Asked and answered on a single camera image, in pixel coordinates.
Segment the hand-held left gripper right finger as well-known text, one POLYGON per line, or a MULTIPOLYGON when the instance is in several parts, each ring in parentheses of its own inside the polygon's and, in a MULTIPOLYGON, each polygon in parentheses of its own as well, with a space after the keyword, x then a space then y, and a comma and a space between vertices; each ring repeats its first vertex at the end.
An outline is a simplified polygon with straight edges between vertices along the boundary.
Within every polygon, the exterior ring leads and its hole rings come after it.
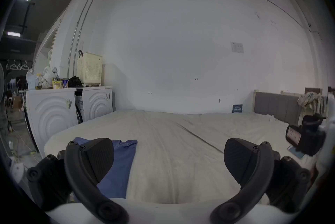
POLYGON ((244 139, 230 138, 224 147, 224 163, 241 188, 234 197, 212 211, 211 223, 238 222, 264 194, 271 206, 284 213, 299 211, 311 173, 291 157, 281 158, 269 142, 256 145, 244 139))

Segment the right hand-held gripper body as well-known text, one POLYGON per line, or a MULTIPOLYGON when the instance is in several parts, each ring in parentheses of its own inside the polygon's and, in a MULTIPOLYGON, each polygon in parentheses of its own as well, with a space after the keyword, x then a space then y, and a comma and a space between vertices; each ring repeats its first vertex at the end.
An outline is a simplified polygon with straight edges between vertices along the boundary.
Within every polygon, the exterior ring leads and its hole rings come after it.
POLYGON ((335 100, 334 94, 329 93, 328 96, 328 114, 326 119, 322 121, 318 130, 325 135, 324 143, 317 154, 314 166, 314 188, 319 189, 326 181, 326 177, 330 173, 334 163, 335 153, 335 100))

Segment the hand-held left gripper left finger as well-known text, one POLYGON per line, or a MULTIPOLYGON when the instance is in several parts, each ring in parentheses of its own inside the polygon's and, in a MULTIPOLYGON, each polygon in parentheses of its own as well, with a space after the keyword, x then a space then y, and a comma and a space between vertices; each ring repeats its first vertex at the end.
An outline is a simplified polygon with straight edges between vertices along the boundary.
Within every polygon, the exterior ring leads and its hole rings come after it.
POLYGON ((70 195, 97 219, 126 224, 126 210, 112 197, 125 198, 130 176, 130 142, 109 138, 70 141, 57 156, 47 155, 28 169, 32 199, 44 212, 69 203, 70 195))

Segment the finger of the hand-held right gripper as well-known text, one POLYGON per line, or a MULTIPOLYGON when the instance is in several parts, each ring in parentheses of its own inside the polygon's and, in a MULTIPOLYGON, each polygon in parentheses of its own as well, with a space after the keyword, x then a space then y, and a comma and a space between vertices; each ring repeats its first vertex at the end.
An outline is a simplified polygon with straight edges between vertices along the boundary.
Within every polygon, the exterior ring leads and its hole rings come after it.
POLYGON ((289 125, 286 130, 285 138, 295 150, 303 154, 314 156, 319 152, 324 144, 325 131, 319 129, 326 117, 320 114, 305 115, 302 124, 289 125))

